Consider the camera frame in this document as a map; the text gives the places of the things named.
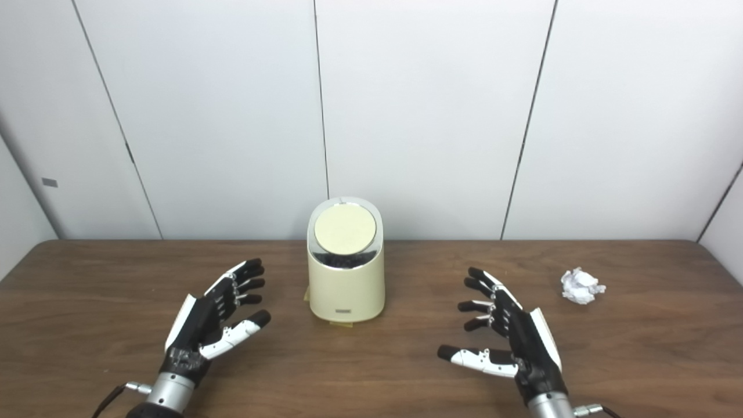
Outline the white and black left hand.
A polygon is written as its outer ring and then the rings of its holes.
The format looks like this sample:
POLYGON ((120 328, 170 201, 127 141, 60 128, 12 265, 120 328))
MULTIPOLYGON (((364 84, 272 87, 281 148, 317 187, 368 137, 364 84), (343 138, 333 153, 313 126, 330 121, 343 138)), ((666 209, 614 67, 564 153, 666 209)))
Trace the white and black left hand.
POLYGON ((231 267, 202 296, 188 294, 165 339, 160 373, 188 379, 199 387, 212 361, 241 344, 270 323, 267 310, 228 323, 239 307, 259 304, 262 296, 250 294, 263 288, 265 268, 260 258, 231 267))

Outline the white and black right hand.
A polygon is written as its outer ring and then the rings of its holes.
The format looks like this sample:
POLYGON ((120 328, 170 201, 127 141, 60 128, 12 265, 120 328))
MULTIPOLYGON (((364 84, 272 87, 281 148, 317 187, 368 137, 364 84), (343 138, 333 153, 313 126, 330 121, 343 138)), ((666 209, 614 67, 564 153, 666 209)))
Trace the white and black right hand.
POLYGON ((460 312, 479 314, 464 324, 464 330, 488 328, 505 338, 510 348, 441 345, 438 358, 483 374, 512 379, 527 406, 541 398, 568 396, 559 350, 541 309, 523 309, 502 281, 480 268, 469 267, 463 282, 486 297, 485 301, 463 301, 457 305, 460 312))

